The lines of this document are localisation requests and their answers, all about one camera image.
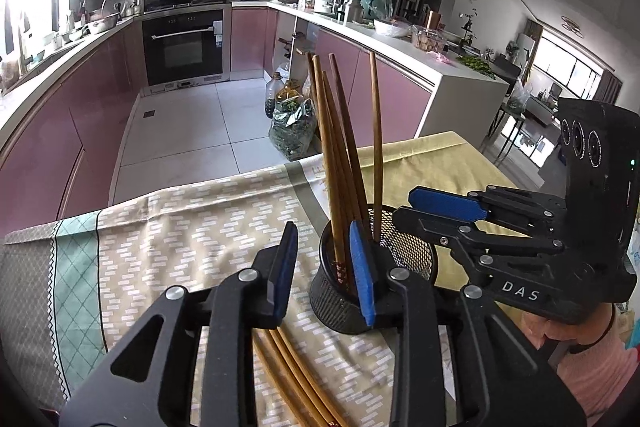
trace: camera lens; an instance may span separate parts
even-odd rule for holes
[[[582,159],[584,156],[584,131],[582,130],[580,122],[574,122],[572,137],[574,139],[575,155]]]
[[[565,145],[569,145],[571,143],[571,130],[566,120],[562,120],[560,129],[562,130],[562,141]]]
[[[602,161],[600,137],[595,131],[589,133],[589,159],[591,160],[591,165],[594,167],[598,167]]]

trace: oven handle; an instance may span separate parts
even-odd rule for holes
[[[209,28],[204,28],[203,30],[189,30],[187,32],[177,32],[177,33],[167,33],[167,35],[151,35],[151,39],[156,41],[158,39],[165,39],[167,37],[175,37],[176,35],[187,35],[189,33],[204,33],[204,32],[213,32],[214,27],[210,26]]]

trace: oven door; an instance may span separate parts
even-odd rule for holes
[[[142,23],[149,85],[223,73],[222,10]]]

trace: ceiling light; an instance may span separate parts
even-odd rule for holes
[[[579,36],[581,39],[584,38],[584,35],[580,31],[580,26],[578,26],[578,23],[572,21],[571,19],[569,19],[569,17],[565,15],[562,16],[562,20],[564,21],[564,24],[562,24],[562,28],[564,28],[567,31],[570,31],[574,35]]]

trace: blue gripper pad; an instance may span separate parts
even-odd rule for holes
[[[476,200],[434,188],[415,187],[409,192],[409,204],[421,212],[466,223],[474,223],[487,216],[486,210]]]
[[[276,259],[281,259],[281,268],[273,289],[274,316],[281,321],[287,314],[293,269],[296,266],[298,256],[298,227],[289,221],[282,234],[282,240],[278,247]]]
[[[369,270],[369,261],[365,252],[369,245],[362,237],[356,221],[351,223],[349,229],[349,246],[351,247],[351,260],[353,261],[353,273],[356,278],[360,312],[367,323],[372,327],[376,320],[376,308],[373,295],[373,279]]]

